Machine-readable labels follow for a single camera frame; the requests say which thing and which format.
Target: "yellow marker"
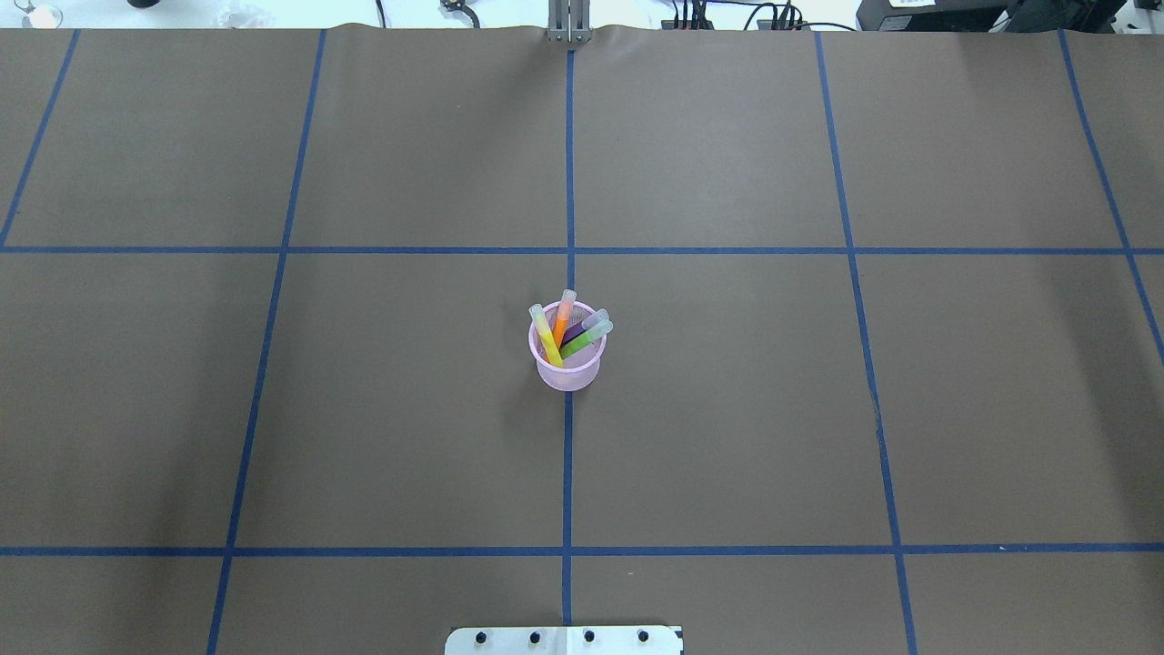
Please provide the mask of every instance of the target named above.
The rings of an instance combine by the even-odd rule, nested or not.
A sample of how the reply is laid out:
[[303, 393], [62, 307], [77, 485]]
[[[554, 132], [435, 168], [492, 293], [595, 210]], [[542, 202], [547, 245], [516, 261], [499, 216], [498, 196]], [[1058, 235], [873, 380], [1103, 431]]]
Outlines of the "yellow marker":
[[546, 312], [540, 304], [530, 307], [530, 315], [533, 316], [533, 329], [541, 340], [541, 348], [546, 350], [546, 362], [551, 366], [562, 368], [562, 356], [558, 355], [558, 344], [554, 343], [554, 334], [549, 332], [549, 321], [546, 320]]
[[574, 298], [579, 297], [572, 289], [562, 291], [562, 301], [558, 302], [558, 318], [554, 320], [554, 346], [562, 348], [562, 337], [570, 326], [570, 314], [574, 313]]

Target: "gray metal hinge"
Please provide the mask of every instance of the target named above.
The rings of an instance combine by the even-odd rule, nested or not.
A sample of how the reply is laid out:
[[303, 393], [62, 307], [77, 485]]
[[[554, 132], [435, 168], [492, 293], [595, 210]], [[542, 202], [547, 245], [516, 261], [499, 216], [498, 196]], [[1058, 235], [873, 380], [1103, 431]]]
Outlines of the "gray metal hinge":
[[590, 41], [590, 0], [549, 0], [551, 41], [585, 43]]

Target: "horizontal blue line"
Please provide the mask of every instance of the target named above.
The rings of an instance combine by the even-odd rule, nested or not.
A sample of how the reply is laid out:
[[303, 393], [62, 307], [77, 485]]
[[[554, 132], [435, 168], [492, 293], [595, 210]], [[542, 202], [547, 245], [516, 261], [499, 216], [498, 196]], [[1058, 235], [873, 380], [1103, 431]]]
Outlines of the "horizontal blue line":
[[[279, 245], [3, 245], [12, 254], [278, 254]], [[434, 254], [434, 255], [565, 255], [568, 248], [523, 245], [291, 245], [291, 254]], [[577, 247], [580, 255], [845, 255], [844, 247]], [[1164, 255], [1164, 248], [978, 248], [876, 247], [853, 248], [859, 255]]]
[[559, 247], [488, 247], [488, 245], [291, 245], [292, 254], [404, 254], [404, 255], [565, 255]]
[[[235, 548], [234, 557], [757, 557], [796, 555], [989, 555], [1022, 553], [1164, 553], [1164, 542], [936, 543], [851, 546], [581, 546]], [[0, 557], [221, 557], [222, 548], [8, 546]]]
[[0, 546], [0, 557], [222, 557], [222, 549], [108, 546]]
[[5, 245], [30, 254], [278, 254], [278, 245]]
[[235, 557], [560, 557], [562, 549], [551, 547], [463, 547], [463, 548], [239, 548]]

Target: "gray table surface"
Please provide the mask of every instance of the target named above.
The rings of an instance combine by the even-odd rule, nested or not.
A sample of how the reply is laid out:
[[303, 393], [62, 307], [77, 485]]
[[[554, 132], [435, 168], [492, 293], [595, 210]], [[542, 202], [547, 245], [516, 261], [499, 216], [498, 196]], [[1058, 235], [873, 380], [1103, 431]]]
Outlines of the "gray table surface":
[[0, 652], [1164, 653], [1162, 58], [0, 34]]

